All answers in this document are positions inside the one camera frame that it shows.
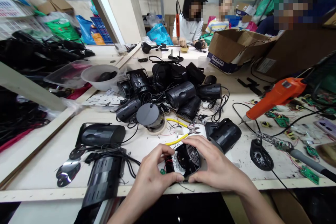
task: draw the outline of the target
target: open box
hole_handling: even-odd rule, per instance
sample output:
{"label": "open box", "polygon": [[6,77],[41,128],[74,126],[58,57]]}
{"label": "open box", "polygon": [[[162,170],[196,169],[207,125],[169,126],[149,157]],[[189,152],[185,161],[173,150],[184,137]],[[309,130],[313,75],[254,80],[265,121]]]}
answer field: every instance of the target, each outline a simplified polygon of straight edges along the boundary
{"label": "open box", "polygon": [[224,73],[231,74],[252,58],[264,55],[274,43],[268,36],[252,31],[217,31],[211,40],[208,57],[211,64]]}

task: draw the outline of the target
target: child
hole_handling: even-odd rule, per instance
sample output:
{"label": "child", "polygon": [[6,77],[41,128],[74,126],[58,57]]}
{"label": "child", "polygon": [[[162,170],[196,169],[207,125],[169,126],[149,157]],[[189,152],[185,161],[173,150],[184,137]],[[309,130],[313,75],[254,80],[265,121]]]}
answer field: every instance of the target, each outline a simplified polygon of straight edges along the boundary
{"label": "child", "polygon": [[211,20],[208,24],[208,27],[205,29],[207,33],[214,33],[220,30],[225,30],[229,28],[229,22],[225,21],[225,16],[228,15],[228,12],[232,8],[233,0],[219,0],[218,3],[218,12],[219,18]]}

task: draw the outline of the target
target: blue plastic bag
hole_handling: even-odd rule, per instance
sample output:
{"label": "blue plastic bag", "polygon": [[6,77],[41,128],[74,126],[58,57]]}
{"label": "blue plastic bag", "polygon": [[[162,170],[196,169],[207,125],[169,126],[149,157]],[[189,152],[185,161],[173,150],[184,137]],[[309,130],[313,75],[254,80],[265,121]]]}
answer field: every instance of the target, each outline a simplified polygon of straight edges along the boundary
{"label": "blue plastic bag", "polygon": [[76,15],[76,18],[79,22],[79,26],[82,32],[82,38],[84,40],[84,43],[85,44],[96,44],[90,32],[90,27],[93,23],[89,20],[86,20],[81,15]]}
{"label": "blue plastic bag", "polygon": [[166,28],[161,23],[155,24],[153,28],[147,32],[147,36],[157,45],[161,45],[161,43],[164,43],[167,46],[173,45],[172,39],[170,38]]}

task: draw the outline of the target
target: yellow handle pliers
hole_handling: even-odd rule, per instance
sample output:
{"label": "yellow handle pliers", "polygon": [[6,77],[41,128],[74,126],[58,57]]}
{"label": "yellow handle pliers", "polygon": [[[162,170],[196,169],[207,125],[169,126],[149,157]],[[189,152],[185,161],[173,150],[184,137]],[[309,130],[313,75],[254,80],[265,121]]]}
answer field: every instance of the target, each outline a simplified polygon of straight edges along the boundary
{"label": "yellow handle pliers", "polygon": [[200,133],[200,132],[196,131],[196,130],[199,129],[198,127],[196,127],[196,128],[194,128],[194,127],[189,127],[189,126],[185,125],[184,123],[182,123],[182,122],[180,122],[180,121],[177,121],[177,120],[175,120],[175,119],[170,119],[170,118],[168,118],[167,121],[173,121],[173,122],[175,122],[175,123],[178,123],[178,124],[180,124],[181,126],[187,128],[187,129],[189,130],[189,132],[188,132],[187,134],[185,134],[184,136],[182,136],[181,138],[177,139],[177,140],[174,141],[174,142],[165,143],[165,145],[174,145],[174,144],[177,144],[178,142],[180,142],[182,139],[186,138],[186,137],[189,136],[190,134],[199,134],[199,133]]}

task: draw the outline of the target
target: blue plastic crate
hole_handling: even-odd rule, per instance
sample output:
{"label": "blue plastic crate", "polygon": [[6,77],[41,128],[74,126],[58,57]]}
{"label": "blue plastic crate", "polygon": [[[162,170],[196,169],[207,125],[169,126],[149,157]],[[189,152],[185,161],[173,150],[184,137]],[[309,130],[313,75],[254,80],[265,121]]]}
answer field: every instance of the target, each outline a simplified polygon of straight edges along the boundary
{"label": "blue plastic crate", "polygon": [[100,35],[103,37],[105,44],[113,44],[112,39],[107,32],[105,25],[100,17],[91,17],[92,22],[95,27],[98,29]]}

